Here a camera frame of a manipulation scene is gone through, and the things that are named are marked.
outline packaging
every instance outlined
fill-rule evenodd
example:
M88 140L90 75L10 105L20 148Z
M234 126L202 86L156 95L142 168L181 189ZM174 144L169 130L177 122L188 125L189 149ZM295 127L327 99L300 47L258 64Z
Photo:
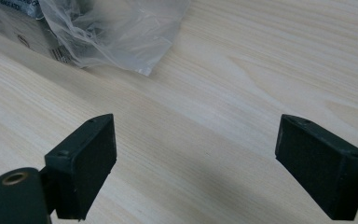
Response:
M40 0L41 17L32 3L11 5L16 1L31 0L0 0L0 35L60 62L78 67L112 64L147 76L172 45L190 4Z

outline wooden table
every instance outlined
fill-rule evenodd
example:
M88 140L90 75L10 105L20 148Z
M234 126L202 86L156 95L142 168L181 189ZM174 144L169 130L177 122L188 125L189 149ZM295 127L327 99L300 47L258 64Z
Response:
M274 149L282 113L358 147L358 1L194 0L150 77L79 70L0 37L0 174L42 168L106 113L117 164L83 223L347 223Z

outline plastic bag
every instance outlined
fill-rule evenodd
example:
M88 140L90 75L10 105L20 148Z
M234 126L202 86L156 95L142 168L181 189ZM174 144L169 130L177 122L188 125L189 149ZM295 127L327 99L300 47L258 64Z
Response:
M172 45L190 0L43 0L60 45L80 67L113 64L149 75Z

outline white plastic bag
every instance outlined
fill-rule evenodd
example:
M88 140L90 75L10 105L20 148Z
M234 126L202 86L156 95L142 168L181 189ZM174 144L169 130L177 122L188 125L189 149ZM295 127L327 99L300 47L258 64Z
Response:
M77 66L113 64L149 75L172 45L190 0L40 0Z

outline black plastic part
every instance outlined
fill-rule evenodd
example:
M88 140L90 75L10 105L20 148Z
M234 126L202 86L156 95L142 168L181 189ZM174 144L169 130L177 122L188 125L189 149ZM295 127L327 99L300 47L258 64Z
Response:
M50 223L39 172L21 168L0 176L0 224Z
M45 202L48 213L51 214L60 202L60 187L55 179L48 176L48 168L44 167L39 171L42 181L43 192L45 193Z
M282 115L277 160L334 220L358 209L358 148L321 126Z
M86 121L52 149L45 161L59 186L57 216L85 219L116 159L112 114Z

